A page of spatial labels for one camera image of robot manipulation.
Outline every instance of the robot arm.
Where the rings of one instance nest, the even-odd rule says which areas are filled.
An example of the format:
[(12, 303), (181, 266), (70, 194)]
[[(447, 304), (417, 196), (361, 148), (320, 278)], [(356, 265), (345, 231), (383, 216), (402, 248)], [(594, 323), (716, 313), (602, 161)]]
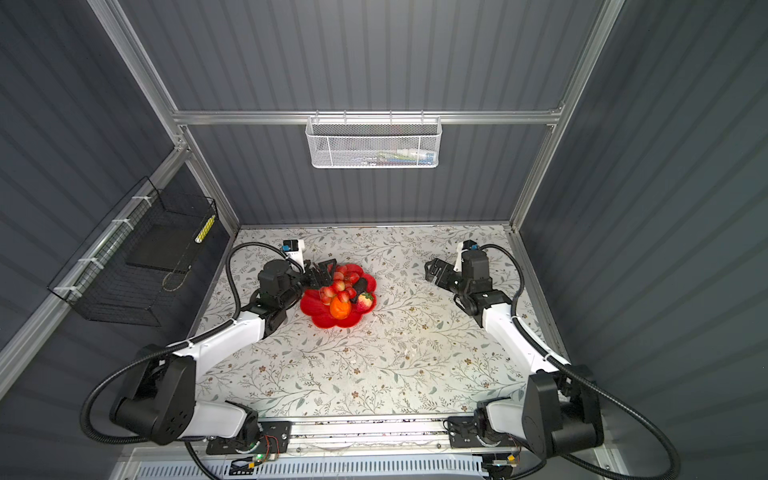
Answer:
[[(488, 257), (477, 243), (465, 241), (458, 248), (454, 265), (436, 258), (428, 262), (425, 276), (428, 281), (454, 293), (456, 306), (472, 316), (518, 365), (528, 368), (528, 385), (522, 406), (509, 398), (478, 404), (475, 410), (478, 437), (487, 439), (493, 433), (513, 435), (526, 441), (530, 450), (542, 459), (602, 444), (597, 396), (571, 382), (547, 361), (551, 356), (570, 365), (515, 315), (512, 310), (516, 301), (493, 289)], [(526, 337), (540, 348), (533, 347)], [(591, 372), (586, 367), (572, 368), (591, 379)], [(562, 402), (558, 392), (568, 400)]]
[[(188, 346), (128, 371), (112, 406), (111, 421), (159, 445), (178, 438), (217, 436), (233, 439), (237, 450), (247, 450), (260, 435), (257, 414), (232, 402), (196, 401), (195, 380), (237, 350), (274, 333), (305, 289), (331, 285), (336, 260), (317, 265), (304, 262), (302, 248), (302, 240), (283, 243), (286, 259), (264, 265), (258, 275), (260, 288), (236, 319), (171, 344)], [(303, 264), (303, 271), (293, 269), (287, 258)], [(146, 346), (137, 358), (162, 349)]]

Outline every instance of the wire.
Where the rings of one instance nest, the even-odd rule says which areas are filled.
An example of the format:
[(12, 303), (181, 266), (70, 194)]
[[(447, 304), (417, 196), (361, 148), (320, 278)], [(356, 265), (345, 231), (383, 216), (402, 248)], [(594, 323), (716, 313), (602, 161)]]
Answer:
[[(235, 314), (233, 315), (233, 318), (235, 319), (238, 316), (240, 316), (241, 304), (240, 304), (240, 296), (237, 294), (237, 286), (235, 286), (235, 282), (232, 278), (232, 269), (231, 269), (230, 262), (232, 260), (232, 255), (238, 250), (245, 247), (263, 247), (268, 250), (272, 250), (273, 252), (280, 255), (282, 258), (286, 259), (289, 263), (296, 266), (299, 269), (300, 273), (303, 273), (304, 271), (301, 265), (299, 265), (298, 262), (296, 262), (294, 259), (288, 257), (285, 252), (267, 243), (247, 242), (247, 243), (241, 243), (240, 245), (234, 247), (227, 255), (226, 271), (227, 271), (227, 282), (230, 284), (230, 288), (232, 289), (232, 295), (235, 301)], [(203, 332), (200, 335), (192, 337), (191, 339), (183, 340), (181, 342), (170, 345), (162, 350), (158, 350), (154, 353), (150, 353), (145, 356), (142, 356), (141, 358), (135, 359), (132, 362), (128, 363), (126, 366), (112, 372), (105, 379), (101, 380), (101, 382), (98, 385), (96, 385), (96, 387), (94, 387), (90, 393), (88, 393), (88, 396), (83, 401), (83, 406), (80, 409), (80, 420), (79, 420), (80, 430), (82, 430), (85, 436), (87, 436), (91, 440), (95, 440), (96, 442), (106, 443), (110, 445), (129, 445), (132, 443), (142, 443), (142, 442), (149, 441), (148, 438), (140, 435), (116, 436), (116, 435), (107, 435), (105, 433), (99, 432), (91, 423), (91, 410), (93, 410), (93, 405), (96, 402), (96, 398), (101, 394), (101, 392), (104, 391), (104, 389), (107, 388), (107, 386), (110, 383), (112, 383), (119, 376), (123, 375), (124, 373), (134, 368), (135, 366), (139, 366), (142, 363), (149, 362), (154, 359), (168, 356), (171, 353), (176, 352), (178, 350), (185, 349), (189, 346), (190, 343), (198, 343), (210, 336), (216, 335), (221, 330), (224, 330), (228, 326), (232, 325), (232, 323), (233, 323), (233, 320), (229, 319), (226, 322), (223, 322), (220, 325), (214, 327), (213, 329), (208, 330), (207, 332)]]
[(515, 295), (512, 296), (512, 315), (517, 315), (518, 311), (518, 300), (520, 299), (520, 295), (523, 294), (523, 289), (525, 288), (525, 278), (523, 277), (523, 270), (520, 268), (520, 264), (517, 260), (512, 256), (511, 253), (509, 253), (504, 247), (500, 247), (499, 245), (496, 245), (495, 243), (487, 243), (483, 245), (482, 247), (479, 247), (480, 250), (487, 250), (489, 248), (494, 248), (500, 252), (502, 252), (504, 255), (507, 256), (507, 258), (510, 259), (510, 261), (515, 265), (515, 268), (518, 271), (518, 277), (520, 278), (520, 287), (518, 287), (518, 291), (515, 292)]
[(635, 475), (624, 475), (621, 473), (612, 472), (610, 470), (606, 470), (605, 468), (598, 467), (596, 465), (592, 465), (589, 462), (585, 462), (584, 460), (574, 457), (573, 455), (563, 455), (563, 458), (568, 460), (571, 463), (574, 463), (582, 468), (585, 468), (589, 470), (590, 472), (596, 473), (598, 475), (602, 475), (605, 478), (611, 478), (612, 480), (672, 480), (672, 478), (677, 478), (677, 476), (680, 474), (680, 454), (677, 453), (677, 450), (675, 449), (674, 445), (672, 444), (672, 441), (669, 440), (669, 438), (664, 434), (664, 432), (661, 431), (656, 425), (652, 423), (651, 420), (649, 420), (647, 417), (645, 417), (643, 414), (638, 412), (637, 410), (630, 407), (627, 403), (620, 400), (617, 396), (614, 396), (613, 394), (606, 392), (599, 386), (595, 385), (594, 383), (590, 382), (583, 376), (576, 373), (570, 366), (566, 366), (559, 361), (557, 361), (555, 358), (553, 358), (551, 355), (549, 355), (549, 352), (541, 345), (539, 345), (538, 342), (536, 342), (534, 339), (531, 338), (530, 335), (528, 335), (528, 332), (525, 331), (525, 328), (523, 328), (523, 325), (520, 323), (520, 319), (517, 317), (517, 300), (522, 294), (522, 290), (525, 286), (525, 280), (523, 278), (523, 272), (520, 268), (520, 264), (515, 260), (515, 258), (512, 256), (511, 253), (509, 253), (507, 250), (501, 248), (499, 245), (494, 245), (493, 243), (489, 243), (487, 245), (483, 245), (480, 247), (480, 250), (485, 250), (486, 248), (495, 248), (496, 250), (500, 250), (504, 253), (515, 265), (515, 268), (518, 270), (518, 276), (520, 277), (520, 288), (518, 288), (518, 291), (515, 293), (515, 296), (512, 299), (512, 306), (511, 306), (511, 313), (512, 313), (512, 322), (515, 324), (515, 328), (520, 332), (520, 334), (523, 336), (526, 342), (528, 342), (535, 350), (538, 352), (541, 356), (545, 357), (547, 361), (549, 361), (552, 365), (554, 365), (558, 370), (563, 372), (568, 378), (570, 378), (572, 381), (581, 384), (583, 387), (590, 389), (592, 392), (597, 393), (598, 395), (601, 395), (605, 397), (609, 402), (615, 404), (620, 409), (624, 410), (629, 416), (631, 416), (633, 419), (637, 420), (647, 431), (651, 433), (654, 437), (656, 437), (656, 440), (659, 441), (662, 447), (664, 447), (664, 450), (667, 451), (667, 456), (670, 460), (670, 466), (669, 468), (660, 475), (655, 475), (653, 477), (638, 477)]
[(521, 453), (522, 453), (522, 451), (523, 451), (523, 446), (522, 446), (522, 445), (518, 445), (518, 441), (517, 441), (517, 440), (515, 440), (515, 437), (514, 437), (514, 436), (510, 435), (510, 436), (509, 436), (509, 439), (510, 439), (510, 440), (512, 440), (512, 443), (514, 443), (514, 444), (515, 444), (515, 448), (518, 450), (518, 451), (517, 451), (517, 453), (515, 453), (515, 454), (514, 454), (514, 457), (515, 457), (515, 458), (519, 458), (519, 457), (520, 457), (520, 454), (521, 454)]
[(247, 475), (256, 468), (256, 462), (251, 457), (235, 459), (230, 463), (230, 475)]
[(511, 476), (508, 476), (504, 478), (504, 480), (519, 480), (520, 478), (525, 478), (529, 475), (533, 475), (534, 473), (538, 472), (542, 468), (544, 468), (547, 465), (546, 460), (539, 460), (539, 462), (536, 464), (534, 468), (529, 468), (525, 472), (520, 472)]
[(191, 443), (184, 442), (184, 446), (187, 447), (187, 452), (190, 454), (190, 457), (192, 457), (192, 462), (194, 462), (194, 464), (197, 465), (197, 467), (203, 472), (203, 475), (208, 477), (209, 480), (222, 480), (221, 478), (217, 477), (211, 470), (208, 470), (208, 467), (203, 465), (200, 457), (197, 456), (197, 452), (195, 452), (192, 448)]
[(277, 437), (274, 437), (272, 435), (265, 435), (264, 438), (266, 439), (266, 450), (270, 450), (270, 439), (275, 440), (275, 461), (277, 461), (278, 458), (280, 458), (280, 443), (277, 441)]
[(227, 263), (225, 265), (225, 270), (227, 271), (227, 282), (230, 284), (230, 290), (232, 290), (232, 297), (234, 298), (234, 301), (235, 301), (235, 311), (234, 311), (234, 314), (232, 315), (232, 318), (234, 319), (240, 316), (240, 309), (243, 307), (243, 305), (242, 303), (240, 303), (240, 294), (237, 292), (237, 285), (235, 285), (235, 281), (232, 278), (232, 256), (235, 254), (235, 252), (245, 247), (262, 247), (268, 250), (272, 250), (273, 252), (280, 255), (283, 259), (287, 260), (288, 263), (291, 263), (296, 268), (298, 268), (299, 273), (304, 273), (304, 268), (301, 265), (299, 265), (298, 262), (296, 262), (293, 258), (288, 257), (286, 253), (283, 252), (281, 249), (277, 247), (273, 247), (268, 243), (246, 242), (246, 243), (241, 243), (237, 247), (234, 247), (232, 250), (230, 250), (229, 254), (227, 255)]
[(163, 277), (163, 283), (161, 285), (163, 287), (163, 290), (165, 290), (166, 292), (175, 292), (176, 290), (179, 290), (184, 285), (184, 282), (187, 280), (187, 275), (189, 275), (191, 271), (192, 271), (191, 268), (187, 270), (187, 272), (184, 274), (184, 278), (181, 279), (181, 282), (179, 283), (179, 285), (176, 288), (172, 288), (170, 290), (165, 287), (165, 283), (168, 281), (169, 276), (178, 272), (175, 270), (171, 270), (170, 272), (166, 273), (165, 276)]
[(136, 359), (131, 363), (128, 363), (123, 368), (115, 370), (107, 378), (101, 380), (101, 382), (98, 385), (96, 385), (96, 387), (93, 390), (91, 390), (91, 393), (88, 394), (88, 397), (85, 398), (85, 401), (83, 402), (83, 406), (80, 409), (80, 430), (83, 431), (85, 436), (87, 436), (91, 440), (95, 440), (96, 442), (107, 443), (110, 445), (128, 445), (131, 443), (142, 443), (149, 440), (142, 436), (121, 437), (116, 435), (107, 435), (105, 433), (99, 432), (96, 428), (94, 428), (93, 424), (91, 423), (91, 410), (93, 409), (94, 402), (96, 401), (96, 398), (99, 396), (99, 394), (105, 388), (107, 388), (107, 386), (110, 383), (112, 383), (117, 377), (123, 375), (128, 370), (144, 362), (148, 362), (150, 360), (154, 360), (162, 356), (170, 355), (171, 353), (176, 352), (177, 350), (181, 350), (183, 348), (187, 348), (187, 343), (178, 343), (177, 345), (169, 346), (162, 350), (158, 350), (155, 353), (150, 353), (148, 355), (142, 356), (141, 358)]

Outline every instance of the floral tablecloth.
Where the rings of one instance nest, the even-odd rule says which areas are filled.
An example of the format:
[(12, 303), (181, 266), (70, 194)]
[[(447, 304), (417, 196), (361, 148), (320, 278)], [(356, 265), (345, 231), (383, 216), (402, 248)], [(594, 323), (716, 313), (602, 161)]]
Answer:
[[(472, 411), (478, 400), (522, 398), (526, 367), (461, 312), (451, 293), (424, 280), (424, 263), (434, 257), (452, 263), (463, 240), (507, 246), (501, 226), (242, 230), (236, 244), (279, 246), (290, 238), (305, 240), (307, 259), (335, 257), (371, 273), (378, 281), (376, 309), (351, 329), (323, 330), (294, 308), (272, 336), (199, 378), (198, 398), (237, 401), (264, 417), (450, 413)], [(488, 256), (495, 288), (511, 296), (518, 287), (514, 267), (495, 250)], [(235, 254), (232, 271), (243, 303), (273, 258), (258, 248)], [(232, 310), (222, 273), (198, 332)], [(527, 293), (518, 314), (541, 335)]]

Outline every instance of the wire mesh basket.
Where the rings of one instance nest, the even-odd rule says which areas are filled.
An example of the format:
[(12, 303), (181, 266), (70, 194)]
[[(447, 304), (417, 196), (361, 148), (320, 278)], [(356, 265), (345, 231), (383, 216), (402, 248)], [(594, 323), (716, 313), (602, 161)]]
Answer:
[(200, 195), (153, 190), (89, 258), (79, 274), (48, 289), (85, 319), (160, 326), (217, 221), (216, 203)]
[(321, 116), (306, 122), (306, 139), (316, 168), (434, 168), (442, 125), (439, 117), (381, 123), (339, 122)]

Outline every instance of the gray wall panel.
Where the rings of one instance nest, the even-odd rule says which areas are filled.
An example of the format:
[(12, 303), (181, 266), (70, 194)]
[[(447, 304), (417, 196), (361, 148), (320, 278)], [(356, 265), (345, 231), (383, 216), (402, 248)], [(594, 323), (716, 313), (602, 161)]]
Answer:
[(183, 110), (556, 108), (598, 0), (131, 0)]
[[(159, 126), (157, 133), (164, 135)], [(167, 190), (200, 194), (186, 168), (179, 170)], [(82, 435), (78, 416), (83, 399), (108, 373), (133, 359), (141, 347), (165, 345), (187, 335), (228, 240), (223, 226), (216, 223), (174, 299), (172, 318), (161, 327), (89, 322), (74, 312), (65, 317), (0, 401), (0, 441), (8, 446), (0, 455), (3, 478), (51, 478), (51, 466), (35, 461), (41, 448), (50, 450), (56, 478), (107, 478), (121, 447), (102, 445)], [(119, 385), (118, 381), (105, 390), (92, 419), (102, 432), (126, 435), (129, 432), (112, 425), (107, 417)]]
[(544, 125), (446, 126), (440, 165), (318, 169), (303, 127), (193, 126), (245, 224), (506, 221)]
[(0, 345), (172, 144), (84, 2), (0, 2)]
[[(173, 145), (87, 2), (1, 1), (0, 69), (4, 346), (78, 245)], [(186, 168), (167, 188), (200, 194)], [(64, 318), (0, 400), (3, 478), (107, 478), (121, 448), (82, 435), (83, 399), (142, 346), (186, 336), (227, 240), (217, 223), (161, 328)], [(99, 429), (110, 427), (117, 386), (97, 402)]]
[[(571, 358), (666, 431), (681, 478), (757, 478), (768, 447), (767, 21), (629, 2), (522, 228)], [(609, 413), (633, 473), (666, 466)]]

